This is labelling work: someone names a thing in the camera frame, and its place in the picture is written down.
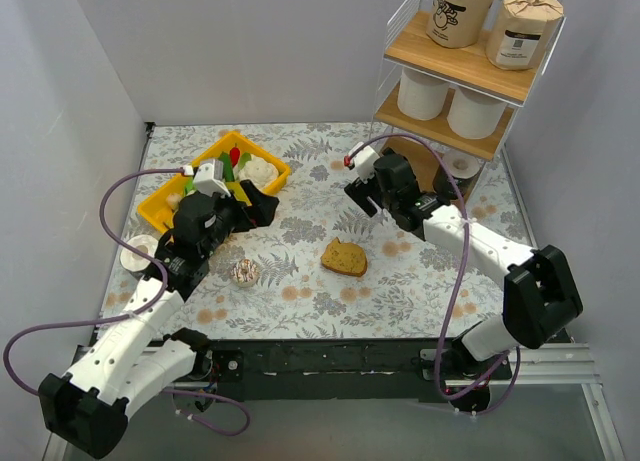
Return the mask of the white paper towel roll back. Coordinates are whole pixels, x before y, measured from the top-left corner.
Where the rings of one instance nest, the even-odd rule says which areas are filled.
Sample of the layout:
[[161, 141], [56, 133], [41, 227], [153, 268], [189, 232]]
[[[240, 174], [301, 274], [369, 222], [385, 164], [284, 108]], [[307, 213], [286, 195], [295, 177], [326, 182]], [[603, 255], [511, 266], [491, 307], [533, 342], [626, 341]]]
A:
[[506, 106], [506, 102], [460, 86], [455, 89], [447, 122], [462, 138], [486, 138], [496, 130]]

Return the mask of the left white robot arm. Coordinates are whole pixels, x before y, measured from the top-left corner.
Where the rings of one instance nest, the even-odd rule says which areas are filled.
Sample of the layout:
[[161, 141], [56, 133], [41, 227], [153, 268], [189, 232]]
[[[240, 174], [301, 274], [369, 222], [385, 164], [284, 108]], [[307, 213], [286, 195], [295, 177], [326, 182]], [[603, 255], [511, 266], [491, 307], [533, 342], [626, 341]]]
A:
[[180, 377], [200, 381], [211, 373], [211, 354], [192, 342], [170, 339], [154, 355], [142, 353], [208, 274], [226, 239], [273, 222], [278, 199], [250, 181], [240, 186], [246, 201], [221, 189], [183, 198], [118, 321], [63, 375], [43, 379], [37, 393], [51, 432], [102, 459], [152, 397]]

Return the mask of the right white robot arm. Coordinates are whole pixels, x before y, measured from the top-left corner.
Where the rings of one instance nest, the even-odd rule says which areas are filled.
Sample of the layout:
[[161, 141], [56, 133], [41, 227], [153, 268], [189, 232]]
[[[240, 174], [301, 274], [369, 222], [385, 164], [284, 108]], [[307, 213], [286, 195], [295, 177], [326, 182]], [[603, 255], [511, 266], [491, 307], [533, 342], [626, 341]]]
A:
[[475, 378], [490, 359], [519, 346], [537, 349], [582, 313], [580, 295], [560, 249], [548, 245], [536, 250], [464, 219], [449, 200], [421, 190], [407, 159], [392, 150], [378, 155], [365, 148], [344, 163], [357, 173], [344, 191], [365, 213], [386, 210], [401, 229], [465, 254], [502, 288], [501, 314], [463, 332], [443, 353], [450, 371]]

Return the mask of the dark paper roll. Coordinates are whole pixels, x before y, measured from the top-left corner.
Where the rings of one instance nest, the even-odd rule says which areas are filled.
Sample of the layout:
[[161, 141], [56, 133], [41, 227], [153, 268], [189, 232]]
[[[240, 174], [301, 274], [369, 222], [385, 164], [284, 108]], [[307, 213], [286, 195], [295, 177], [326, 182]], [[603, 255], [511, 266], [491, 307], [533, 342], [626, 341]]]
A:
[[[472, 191], [481, 172], [481, 163], [473, 156], [450, 150], [441, 156], [441, 160], [451, 174], [463, 198]], [[455, 200], [457, 195], [442, 166], [438, 167], [433, 180], [434, 191], [449, 199]]]

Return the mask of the white paper towel roll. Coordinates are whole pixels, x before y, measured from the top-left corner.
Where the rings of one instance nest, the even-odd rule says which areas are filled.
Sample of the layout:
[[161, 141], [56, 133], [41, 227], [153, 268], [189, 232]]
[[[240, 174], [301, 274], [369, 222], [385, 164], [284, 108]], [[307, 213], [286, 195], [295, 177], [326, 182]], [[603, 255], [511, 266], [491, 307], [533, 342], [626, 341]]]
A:
[[486, 138], [496, 130], [506, 106], [506, 102], [460, 86], [455, 89], [447, 122], [462, 138]]
[[398, 109], [410, 118], [431, 120], [442, 112], [448, 90], [447, 82], [405, 67], [399, 84]]

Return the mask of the white paper towel roll front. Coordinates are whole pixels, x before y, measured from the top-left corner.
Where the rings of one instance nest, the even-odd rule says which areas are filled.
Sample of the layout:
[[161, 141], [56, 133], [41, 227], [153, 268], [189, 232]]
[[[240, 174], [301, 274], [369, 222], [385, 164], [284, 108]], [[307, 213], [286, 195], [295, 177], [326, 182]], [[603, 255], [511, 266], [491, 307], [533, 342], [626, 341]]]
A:
[[442, 112], [448, 90], [447, 82], [405, 67], [399, 84], [398, 109], [410, 118], [431, 120]]

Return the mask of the brown roll with drawing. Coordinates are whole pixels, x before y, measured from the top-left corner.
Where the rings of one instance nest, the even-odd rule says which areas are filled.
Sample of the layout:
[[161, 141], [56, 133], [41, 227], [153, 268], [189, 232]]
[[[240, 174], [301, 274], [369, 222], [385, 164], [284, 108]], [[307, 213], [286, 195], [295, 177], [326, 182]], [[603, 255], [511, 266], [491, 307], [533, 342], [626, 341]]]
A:
[[494, 0], [433, 0], [426, 34], [445, 48], [475, 44]]

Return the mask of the brown roll with label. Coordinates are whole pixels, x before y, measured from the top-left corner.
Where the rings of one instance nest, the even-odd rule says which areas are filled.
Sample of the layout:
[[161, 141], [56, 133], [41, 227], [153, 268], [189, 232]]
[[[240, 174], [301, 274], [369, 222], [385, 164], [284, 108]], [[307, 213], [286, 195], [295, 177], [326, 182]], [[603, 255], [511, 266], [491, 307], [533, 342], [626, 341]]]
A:
[[558, 0], [503, 0], [486, 44], [487, 59], [503, 70], [533, 69], [563, 16]]

